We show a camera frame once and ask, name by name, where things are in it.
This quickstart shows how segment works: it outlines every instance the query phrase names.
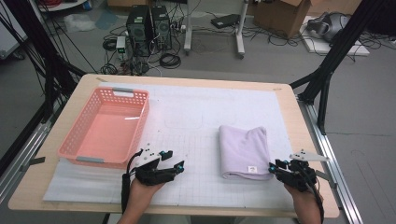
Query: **gray floor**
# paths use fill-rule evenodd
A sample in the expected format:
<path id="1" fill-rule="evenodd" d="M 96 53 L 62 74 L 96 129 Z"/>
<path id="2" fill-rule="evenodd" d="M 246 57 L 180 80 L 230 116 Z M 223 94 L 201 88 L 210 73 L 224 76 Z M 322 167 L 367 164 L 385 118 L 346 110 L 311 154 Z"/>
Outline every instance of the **gray floor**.
<path id="1" fill-rule="evenodd" d="M 82 12 L 80 9 L 66 10 Z M 98 21 L 104 11 L 87 12 Z M 210 16 L 194 20 L 209 25 Z M 104 63 L 103 36 L 125 23 L 118 18 L 106 30 L 70 34 L 95 69 Z M 72 64 L 85 71 L 92 69 L 72 45 L 61 35 Z M 179 53 L 181 66 L 161 70 L 162 77 L 184 77 L 254 82 L 291 83 L 318 68 L 323 57 L 307 53 L 304 44 L 275 46 L 267 35 L 245 38 L 246 56 L 236 55 L 233 36 L 195 33 L 192 52 Z M 326 130 L 335 156 L 365 223 L 396 223 L 396 175 L 392 174 L 396 159 L 396 50 L 382 47 L 369 49 L 369 57 L 345 58 L 332 78 L 326 117 Z M 35 72 L 28 60 L 8 59 L 0 62 L 0 156 L 10 147 L 19 132 L 44 101 Z M 151 69 L 147 76 L 158 77 Z M 104 214 L 38 213 L 10 211 L 8 197 L 0 205 L 2 223 L 101 223 Z M 226 223 L 227 218 L 194 217 L 193 223 Z M 292 223 L 280 219 L 278 223 Z M 346 223 L 341 215 L 325 223 Z"/>

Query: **folded towel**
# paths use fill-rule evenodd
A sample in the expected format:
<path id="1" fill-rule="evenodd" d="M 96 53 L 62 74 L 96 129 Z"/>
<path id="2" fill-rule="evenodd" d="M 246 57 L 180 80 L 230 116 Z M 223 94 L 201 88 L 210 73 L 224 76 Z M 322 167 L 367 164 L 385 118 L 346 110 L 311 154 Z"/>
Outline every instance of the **folded towel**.
<path id="1" fill-rule="evenodd" d="M 221 174 L 227 179 L 267 180 L 270 154 L 263 127 L 249 131 L 222 125 L 219 127 Z"/>

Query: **black pole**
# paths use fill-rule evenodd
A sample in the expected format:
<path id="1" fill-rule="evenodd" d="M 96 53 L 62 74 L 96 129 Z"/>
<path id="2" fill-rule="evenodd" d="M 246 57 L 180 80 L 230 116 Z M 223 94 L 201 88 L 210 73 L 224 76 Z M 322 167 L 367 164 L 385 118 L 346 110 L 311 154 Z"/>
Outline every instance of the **black pole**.
<path id="1" fill-rule="evenodd" d="M 312 105 L 321 92 L 318 126 L 322 134 L 325 132 L 325 117 L 330 89 L 330 81 L 335 69 L 344 60 L 350 49 L 355 45 L 365 27 L 378 16 L 378 12 L 389 0 L 362 0 L 343 32 L 337 37 L 332 48 L 324 58 L 320 67 L 312 74 L 291 83 L 293 89 L 308 83 L 305 90 L 299 94 L 299 99 Z"/>

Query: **white mat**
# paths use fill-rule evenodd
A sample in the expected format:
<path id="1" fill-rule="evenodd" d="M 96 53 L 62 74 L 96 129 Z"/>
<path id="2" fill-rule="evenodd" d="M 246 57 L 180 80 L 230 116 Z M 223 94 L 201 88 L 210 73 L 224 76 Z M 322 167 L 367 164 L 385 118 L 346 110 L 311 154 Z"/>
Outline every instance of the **white mat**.
<path id="1" fill-rule="evenodd" d="M 272 160 L 287 160 L 290 142 L 276 95 L 269 91 L 102 83 L 147 90 L 150 111 L 141 147 L 173 150 L 159 168 L 185 161 L 185 172 L 167 183 L 153 204 L 292 208 L 289 194 L 275 178 L 269 181 L 221 177 L 219 126 L 263 126 Z M 45 201 L 120 203 L 123 171 L 84 167 L 60 160 Z"/>
<path id="2" fill-rule="evenodd" d="M 300 34 L 304 36 L 304 44 L 306 49 L 310 53 L 319 53 L 326 54 L 329 53 L 330 47 L 329 43 L 324 39 L 321 39 L 319 35 L 315 33 L 315 31 L 307 31 L 306 26 L 309 20 L 313 20 L 315 17 L 306 16 L 304 19 L 304 23 L 300 28 Z M 359 55 L 359 56 L 368 56 L 370 52 L 361 45 L 361 42 L 356 41 L 355 46 L 353 46 L 347 55 Z"/>

